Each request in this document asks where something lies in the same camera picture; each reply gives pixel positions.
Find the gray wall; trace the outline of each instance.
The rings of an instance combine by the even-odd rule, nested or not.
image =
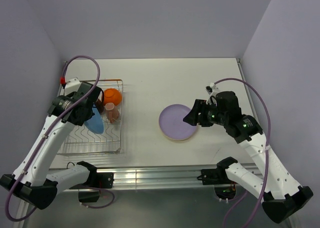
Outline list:
[[[314,197],[299,211],[303,227],[319,227],[320,3],[271,0],[242,64],[271,114],[271,144],[288,170]],[[258,116],[266,127],[259,101]]]
[[[26,156],[58,91],[61,60],[27,0],[0,0],[0,175]],[[0,187],[0,226],[7,191]],[[15,214],[17,199],[12,198]]]
[[[28,0],[64,58],[242,57],[270,0]]]

